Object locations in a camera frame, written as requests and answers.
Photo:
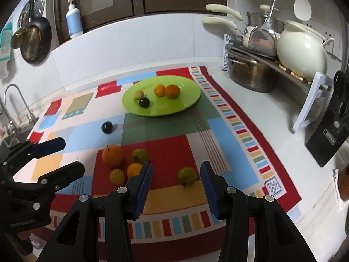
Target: metal spatula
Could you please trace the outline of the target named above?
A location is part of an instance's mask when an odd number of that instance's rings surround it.
[[[248,40],[249,48],[267,56],[276,56],[277,37],[272,29],[271,20],[275,2],[276,0],[272,0],[272,5],[270,6],[268,18],[265,23],[254,28]]]

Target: bottle label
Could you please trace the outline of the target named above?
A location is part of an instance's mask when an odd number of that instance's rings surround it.
[[[73,13],[67,16],[66,18],[67,18],[68,31],[70,36],[83,31],[80,12]]]

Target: plate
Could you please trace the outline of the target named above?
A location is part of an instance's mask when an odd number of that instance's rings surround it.
[[[157,97],[154,94],[154,88],[162,84],[168,86],[175,84],[180,88],[180,95],[174,100],[168,99],[166,96]],[[138,105],[138,100],[134,98],[136,91],[143,91],[151,104],[147,108]],[[140,116],[163,116],[185,110],[198,101],[201,95],[201,89],[193,80],[180,76],[158,76],[145,79],[130,87],[123,95],[123,106],[133,114]]]

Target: stainless steel pot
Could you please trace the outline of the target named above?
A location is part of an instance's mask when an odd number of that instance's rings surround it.
[[[247,13],[247,26],[256,27],[265,23],[268,15],[262,13]],[[282,33],[284,23],[279,19],[272,17],[272,29],[277,33]]]
[[[270,93],[278,81],[278,73],[252,57],[229,53],[230,78],[237,84],[259,93]]]

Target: kitchen rack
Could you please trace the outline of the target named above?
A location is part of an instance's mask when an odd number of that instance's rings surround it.
[[[310,85],[309,84],[310,82],[308,83],[305,81],[301,81],[300,79],[297,79],[296,77],[284,71],[282,68],[279,67],[279,64],[275,62],[275,60],[257,55],[251,50],[245,49],[241,45],[242,43],[241,43],[241,40],[239,40],[239,37],[233,34],[225,34],[224,41],[225,42],[224,42],[223,57],[222,57],[222,69],[224,71],[229,71],[230,69],[230,64],[229,64],[230,61],[228,59],[229,57],[234,58],[239,54],[244,54],[249,57],[252,57],[253,59],[255,59],[256,61],[262,64],[269,66],[273,70],[285,76],[287,79],[289,79],[294,84],[296,84],[307,95],[307,98],[304,102],[301,112],[292,127],[292,130],[295,133],[298,133],[302,129],[308,127],[312,122],[316,121],[319,118],[331,94],[331,89],[333,86],[332,78],[326,76],[321,72],[317,72],[314,76],[314,80]],[[323,98],[318,108],[318,111],[316,112],[315,116],[308,118],[310,109],[317,98]]]

